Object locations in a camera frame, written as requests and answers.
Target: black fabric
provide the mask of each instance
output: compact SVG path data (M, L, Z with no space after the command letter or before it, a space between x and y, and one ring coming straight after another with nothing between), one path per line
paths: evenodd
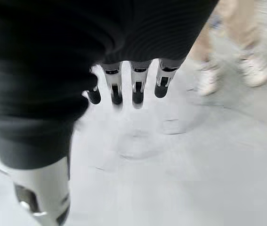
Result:
M1 160L33 169L67 155L97 83L89 68L185 58L216 3L0 0Z

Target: black fingertip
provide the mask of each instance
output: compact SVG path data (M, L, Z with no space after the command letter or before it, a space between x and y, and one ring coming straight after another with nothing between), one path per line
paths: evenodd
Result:
M154 94L157 98L163 98L168 92L168 87L165 86L155 86Z
M111 94L111 101L114 105L120 105L123 103L123 96L120 93L117 86L112 86L113 93Z
M96 91L89 91L87 92L87 95L92 104L97 105L101 102L101 94L99 89L97 89Z
M112 95L111 96L111 101L114 105L120 105L121 103L123 103L123 96L122 95Z

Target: white sneaker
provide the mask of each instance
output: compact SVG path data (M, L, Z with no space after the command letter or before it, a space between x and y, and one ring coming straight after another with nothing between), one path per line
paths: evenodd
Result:
M262 56L256 54L241 56L239 67L247 86L256 87L267 82L267 60Z
M207 96L216 92L218 90L218 79L220 74L219 66L212 61L209 61L203 64L200 73L198 94L200 96Z

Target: robotic hand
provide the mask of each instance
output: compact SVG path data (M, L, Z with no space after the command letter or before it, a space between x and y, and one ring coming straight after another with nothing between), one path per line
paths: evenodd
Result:
M168 92L170 82L173 80L176 71L185 59L169 60L160 59L156 75L155 96L163 98ZM148 69L152 61L133 62L131 61L131 85L132 85L132 105L139 109L143 106L144 90L148 76ZM100 64L106 78L108 89L111 93L113 105L122 105L122 78L121 63ZM98 87L88 91L88 97L91 103L97 105L101 101L101 95Z

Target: robotic finger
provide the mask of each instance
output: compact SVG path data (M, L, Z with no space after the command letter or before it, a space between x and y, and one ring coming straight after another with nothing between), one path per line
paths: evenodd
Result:
M121 63L116 63L110 66L101 65L105 74L107 86L110 90L111 101L114 105L122 105L122 76Z
M148 68L151 61L131 62L131 85L132 85L132 105L141 108L144 101L144 90L148 76Z
M163 98L167 95L170 82L173 80L176 71L185 59L173 61L160 59L156 75L156 86L154 94L157 98Z

